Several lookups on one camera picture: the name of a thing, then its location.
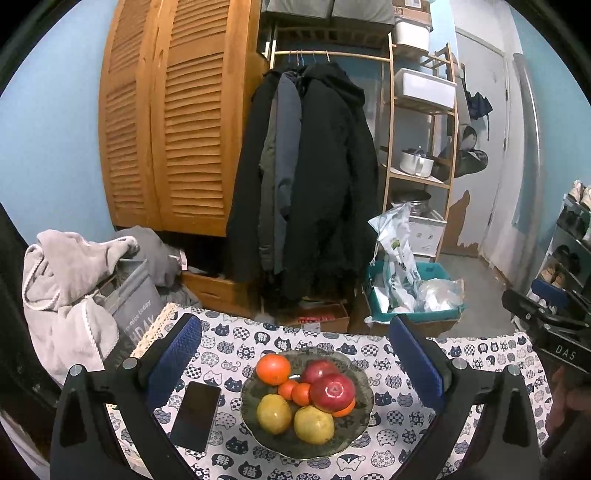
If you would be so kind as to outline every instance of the yellow fruit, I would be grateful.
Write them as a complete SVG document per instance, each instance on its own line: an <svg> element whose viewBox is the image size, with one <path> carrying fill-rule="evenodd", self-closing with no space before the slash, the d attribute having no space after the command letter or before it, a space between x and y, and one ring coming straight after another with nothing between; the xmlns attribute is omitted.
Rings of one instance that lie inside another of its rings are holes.
<svg viewBox="0 0 591 480"><path fill-rule="evenodd" d="M256 408L256 418L263 429L278 435L291 424L291 409L281 395L265 395Z"/></svg>
<svg viewBox="0 0 591 480"><path fill-rule="evenodd" d="M294 417L297 437L312 445L322 445L335 434L335 421L330 413L309 406L300 408Z"/></svg>

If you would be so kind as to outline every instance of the table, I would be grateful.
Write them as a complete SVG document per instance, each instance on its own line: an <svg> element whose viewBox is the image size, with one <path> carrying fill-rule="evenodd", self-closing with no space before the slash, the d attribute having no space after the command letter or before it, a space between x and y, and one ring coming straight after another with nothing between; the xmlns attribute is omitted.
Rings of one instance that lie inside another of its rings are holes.
<svg viewBox="0 0 591 480"><path fill-rule="evenodd" d="M171 308L169 304L167 309L167 317L161 322L161 335L170 331L187 312L202 321L204 333L168 404L154 412L164 431L169 433L172 429L185 386L190 381L222 388L207 452L179 448L183 459L204 480L387 480L434 418L433 410L423 406L417 397L384 337L279 327L194 307L173 305ZM449 357L464 358L473 368L500 371L508 364L518 365L530 393L538 439L542 442L546 438L544 423L551 406L550 388L527 335L448 338L437 343ZM310 345L339 351L363 368L374 389L375 407L367 431L344 452L300 461L271 452L249 434L240 415L240 388L261 355ZM472 408L443 469L445 475L458 468L481 412L482 406ZM142 465L119 411L110 409L110 417L128 459Z"/></svg>

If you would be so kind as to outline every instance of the phone screen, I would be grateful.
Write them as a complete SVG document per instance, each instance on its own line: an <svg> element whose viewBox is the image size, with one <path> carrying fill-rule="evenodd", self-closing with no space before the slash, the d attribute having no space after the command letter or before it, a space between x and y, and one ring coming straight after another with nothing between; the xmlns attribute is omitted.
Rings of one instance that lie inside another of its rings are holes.
<svg viewBox="0 0 591 480"><path fill-rule="evenodd" d="M205 452L221 391L219 387L189 382L170 433L172 443Z"/></svg>

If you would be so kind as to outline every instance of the white plastic bin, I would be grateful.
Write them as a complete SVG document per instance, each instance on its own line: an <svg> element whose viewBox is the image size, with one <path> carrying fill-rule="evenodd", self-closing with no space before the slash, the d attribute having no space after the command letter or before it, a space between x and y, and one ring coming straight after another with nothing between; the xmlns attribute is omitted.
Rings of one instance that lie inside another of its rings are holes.
<svg viewBox="0 0 591 480"><path fill-rule="evenodd" d="M428 73L400 69L394 75L394 92L398 98L411 98L452 110L456 84Z"/></svg>
<svg viewBox="0 0 591 480"><path fill-rule="evenodd" d="M394 39L397 45L429 51L429 34L433 28L416 20L397 18L394 24Z"/></svg>
<svg viewBox="0 0 591 480"><path fill-rule="evenodd" d="M414 255L434 258L447 222L435 210L425 216L410 216L410 248Z"/></svg>

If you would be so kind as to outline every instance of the beige shoe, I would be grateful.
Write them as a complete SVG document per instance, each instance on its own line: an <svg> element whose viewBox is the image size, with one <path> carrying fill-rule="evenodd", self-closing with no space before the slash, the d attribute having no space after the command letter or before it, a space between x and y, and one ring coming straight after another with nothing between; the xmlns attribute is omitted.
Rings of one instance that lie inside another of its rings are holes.
<svg viewBox="0 0 591 480"><path fill-rule="evenodd" d="M586 187L581 198L581 205L587 210L591 210L591 188Z"/></svg>
<svg viewBox="0 0 591 480"><path fill-rule="evenodd" d="M569 197L571 197L575 202L580 202L583 197L584 190L585 187L581 181L575 180L573 183L573 188L570 189Z"/></svg>
<svg viewBox="0 0 591 480"><path fill-rule="evenodd" d="M544 280L546 283L552 283L552 280L554 279L555 274L556 274L556 269L554 268L553 265L550 265L545 270L542 270L542 273L540 273L540 277L542 277L542 280Z"/></svg>
<svg viewBox="0 0 591 480"><path fill-rule="evenodd" d="M558 274L556 275L556 278L552 282L552 286L557 287L557 288L565 288L566 275L564 275L562 272L558 272Z"/></svg>

